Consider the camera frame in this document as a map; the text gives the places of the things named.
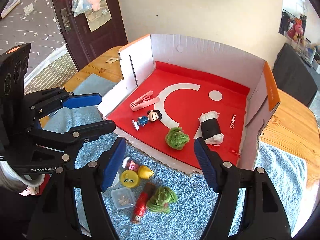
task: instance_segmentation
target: white shoe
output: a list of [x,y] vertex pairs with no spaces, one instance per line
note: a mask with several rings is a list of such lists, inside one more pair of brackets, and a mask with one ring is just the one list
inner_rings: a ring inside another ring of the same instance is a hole
[[136,122],[136,121],[134,121],[134,120],[131,120],[132,121],[132,124],[133,124],[133,126],[135,127],[135,129],[138,131],[139,130],[139,125],[138,125],[138,123]]

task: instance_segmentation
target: grid-patterned fabric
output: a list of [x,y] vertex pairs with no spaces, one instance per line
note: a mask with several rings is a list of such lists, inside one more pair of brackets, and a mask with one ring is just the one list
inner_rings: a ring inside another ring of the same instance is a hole
[[24,94],[60,87],[77,72],[70,54],[66,53],[36,75],[24,88]]

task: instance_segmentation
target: yellow lid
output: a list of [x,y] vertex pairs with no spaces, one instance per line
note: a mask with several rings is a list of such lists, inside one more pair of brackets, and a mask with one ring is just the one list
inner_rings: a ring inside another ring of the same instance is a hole
[[127,170],[122,172],[120,181],[125,187],[137,187],[140,183],[140,178],[135,171]]

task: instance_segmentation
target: blue gripper pad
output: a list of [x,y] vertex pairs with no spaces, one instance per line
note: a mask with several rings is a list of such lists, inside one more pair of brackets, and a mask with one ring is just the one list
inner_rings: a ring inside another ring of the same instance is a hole
[[84,106],[96,106],[102,102],[102,96],[98,93],[70,96],[62,101],[62,106],[69,109],[84,107]]
[[198,139],[195,140],[193,147],[208,186],[217,191],[217,171],[211,165],[211,162]]
[[112,186],[112,183],[116,177],[117,171],[124,159],[125,150],[126,150],[126,144],[124,138],[119,139],[120,142],[116,146],[116,149],[113,152],[113,155],[111,156],[109,163],[103,170],[103,181],[101,184],[101,190],[102,192],[105,192],[108,187]]

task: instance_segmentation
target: black hair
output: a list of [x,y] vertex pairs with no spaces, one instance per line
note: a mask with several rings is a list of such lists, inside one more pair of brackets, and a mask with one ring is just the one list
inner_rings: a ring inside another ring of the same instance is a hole
[[162,119],[162,114],[161,114],[161,112],[159,110],[150,110],[150,111],[147,112],[147,114],[150,114],[152,111],[153,112],[157,112],[157,114],[159,116],[159,120]]

